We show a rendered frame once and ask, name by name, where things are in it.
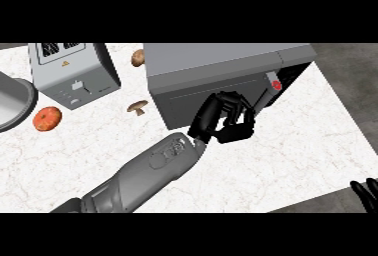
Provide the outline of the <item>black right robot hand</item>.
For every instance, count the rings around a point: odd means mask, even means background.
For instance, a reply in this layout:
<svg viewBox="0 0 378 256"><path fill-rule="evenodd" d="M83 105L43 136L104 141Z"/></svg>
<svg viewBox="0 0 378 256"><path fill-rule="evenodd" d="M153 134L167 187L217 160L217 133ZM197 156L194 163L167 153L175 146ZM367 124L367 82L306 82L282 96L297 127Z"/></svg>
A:
<svg viewBox="0 0 378 256"><path fill-rule="evenodd" d="M350 187L361 199L367 212L378 214L378 181L374 178L368 178L367 185L368 187L364 187L358 181L350 182Z"/></svg>

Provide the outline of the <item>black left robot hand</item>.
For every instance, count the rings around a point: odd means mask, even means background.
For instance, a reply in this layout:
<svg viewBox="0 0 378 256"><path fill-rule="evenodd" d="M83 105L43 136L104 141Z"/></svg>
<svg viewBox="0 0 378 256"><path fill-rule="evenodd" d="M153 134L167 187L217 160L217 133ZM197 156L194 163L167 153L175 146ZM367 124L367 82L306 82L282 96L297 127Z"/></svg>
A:
<svg viewBox="0 0 378 256"><path fill-rule="evenodd" d="M225 144L248 139L254 134L256 110L237 92L213 93L194 118L188 135L210 142L212 137Z"/></svg>

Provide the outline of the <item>dark grey microwave door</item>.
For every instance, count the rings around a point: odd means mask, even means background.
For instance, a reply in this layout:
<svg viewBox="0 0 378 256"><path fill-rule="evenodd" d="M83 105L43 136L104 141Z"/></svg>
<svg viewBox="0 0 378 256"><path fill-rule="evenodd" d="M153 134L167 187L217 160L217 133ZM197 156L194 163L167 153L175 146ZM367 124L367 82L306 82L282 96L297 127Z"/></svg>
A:
<svg viewBox="0 0 378 256"><path fill-rule="evenodd" d="M169 130L192 124L197 112L213 93L237 91L248 100L256 113L284 89L277 71L256 73L223 81L158 93L151 91L155 105Z"/></svg>

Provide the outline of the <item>grey microwave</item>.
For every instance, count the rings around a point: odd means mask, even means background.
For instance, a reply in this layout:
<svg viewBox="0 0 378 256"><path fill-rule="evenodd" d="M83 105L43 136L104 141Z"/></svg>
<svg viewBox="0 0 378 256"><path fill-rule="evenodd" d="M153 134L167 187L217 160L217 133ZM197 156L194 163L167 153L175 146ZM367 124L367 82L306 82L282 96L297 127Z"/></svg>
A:
<svg viewBox="0 0 378 256"><path fill-rule="evenodd" d="M277 71L284 89L266 107L316 58L308 43L147 43L144 50L150 93Z"/></svg>

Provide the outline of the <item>brown mushroom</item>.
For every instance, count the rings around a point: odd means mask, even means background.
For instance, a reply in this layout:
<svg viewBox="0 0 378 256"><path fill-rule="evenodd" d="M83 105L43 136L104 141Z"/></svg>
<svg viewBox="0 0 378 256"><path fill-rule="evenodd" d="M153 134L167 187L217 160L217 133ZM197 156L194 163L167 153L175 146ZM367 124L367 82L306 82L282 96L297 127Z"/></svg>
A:
<svg viewBox="0 0 378 256"><path fill-rule="evenodd" d="M132 65L139 67L145 64L145 51L142 49L136 50L132 55Z"/></svg>
<svg viewBox="0 0 378 256"><path fill-rule="evenodd" d="M138 116L144 115L145 114L144 107L147 106L147 104L148 104L147 100L141 100L141 101L135 102L129 106L127 111L129 112L136 112Z"/></svg>

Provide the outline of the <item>grey toaster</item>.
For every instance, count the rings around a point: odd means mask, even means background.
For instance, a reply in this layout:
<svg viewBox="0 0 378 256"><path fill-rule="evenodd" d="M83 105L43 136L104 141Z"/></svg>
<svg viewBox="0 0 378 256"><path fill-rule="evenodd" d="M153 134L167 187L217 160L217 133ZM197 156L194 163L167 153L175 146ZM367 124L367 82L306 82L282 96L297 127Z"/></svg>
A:
<svg viewBox="0 0 378 256"><path fill-rule="evenodd" d="M104 43L30 43L33 83L70 110L122 88Z"/></svg>

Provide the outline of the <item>orange tomato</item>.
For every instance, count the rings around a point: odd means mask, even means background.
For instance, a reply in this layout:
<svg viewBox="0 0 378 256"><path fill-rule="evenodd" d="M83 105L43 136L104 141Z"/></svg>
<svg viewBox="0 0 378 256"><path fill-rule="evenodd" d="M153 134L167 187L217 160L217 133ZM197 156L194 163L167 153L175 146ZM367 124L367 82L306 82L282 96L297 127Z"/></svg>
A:
<svg viewBox="0 0 378 256"><path fill-rule="evenodd" d="M57 128L62 120L62 112L54 107L45 107L34 116L33 125L34 128L45 132Z"/></svg>

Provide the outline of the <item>grey round pot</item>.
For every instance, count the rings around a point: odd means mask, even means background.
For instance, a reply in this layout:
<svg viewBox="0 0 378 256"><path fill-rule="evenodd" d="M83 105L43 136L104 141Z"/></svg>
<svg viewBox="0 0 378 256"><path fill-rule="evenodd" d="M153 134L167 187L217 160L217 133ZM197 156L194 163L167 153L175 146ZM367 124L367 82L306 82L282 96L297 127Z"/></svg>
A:
<svg viewBox="0 0 378 256"><path fill-rule="evenodd" d="M0 133L15 128L30 116L39 100L33 83L0 72Z"/></svg>

